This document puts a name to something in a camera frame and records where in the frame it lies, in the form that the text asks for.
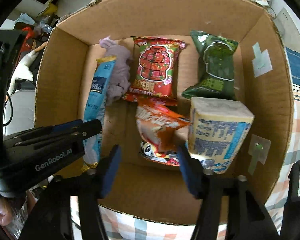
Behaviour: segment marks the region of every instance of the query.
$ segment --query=gray surface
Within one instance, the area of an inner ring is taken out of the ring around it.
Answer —
[[[34,127],[34,90],[17,91],[11,96],[13,117],[9,125],[3,127],[3,133],[10,135],[12,133],[28,130]],[[10,103],[3,111],[3,123],[10,119]]]

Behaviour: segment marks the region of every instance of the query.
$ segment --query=orange snack bag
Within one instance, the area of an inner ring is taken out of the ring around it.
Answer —
[[[142,139],[154,147],[155,157],[163,157],[164,152],[175,150],[173,132],[190,124],[190,120],[164,105],[147,99],[138,101],[136,113],[137,127]]]

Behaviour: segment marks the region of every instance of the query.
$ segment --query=blue wrapper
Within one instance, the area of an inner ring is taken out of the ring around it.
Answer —
[[[89,97],[84,111],[83,121],[98,119],[102,126],[106,110],[106,93],[116,57],[105,57],[97,60],[97,69],[93,75]],[[100,160],[102,131],[83,141],[84,162],[92,167]]]

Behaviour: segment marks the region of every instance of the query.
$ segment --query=black cable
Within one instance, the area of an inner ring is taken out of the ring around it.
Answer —
[[[9,103],[10,103],[10,109],[11,109],[11,115],[10,115],[10,119],[9,119],[9,121],[7,122],[7,123],[5,123],[4,125],[3,125],[3,127],[5,127],[5,126],[7,126],[8,124],[10,124],[11,123],[11,121],[12,121],[12,117],[13,117],[13,107],[12,107],[12,101],[11,101],[11,97],[10,97],[10,95],[9,95],[9,93],[7,92],[7,97],[8,97],[8,101],[9,101]],[[6,105],[7,105],[7,102],[8,101],[6,101],[5,103],[4,103],[4,107],[3,107],[3,109],[6,107]]]

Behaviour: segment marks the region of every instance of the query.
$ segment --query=plaid tablecloth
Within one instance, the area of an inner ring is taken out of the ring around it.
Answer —
[[[293,163],[300,160],[300,53],[288,48],[286,50],[290,62],[295,99],[293,134],[279,179],[265,204],[278,231],[281,229],[283,206],[288,195],[288,175]],[[78,210],[75,205],[72,205],[71,208],[74,211],[74,216],[78,216],[78,213],[76,214]],[[191,238],[194,230],[194,225],[178,226],[154,223],[114,212],[102,206],[100,206],[100,212],[110,240],[187,240]],[[226,225],[220,225],[217,240],[223,240],[225,233]]]

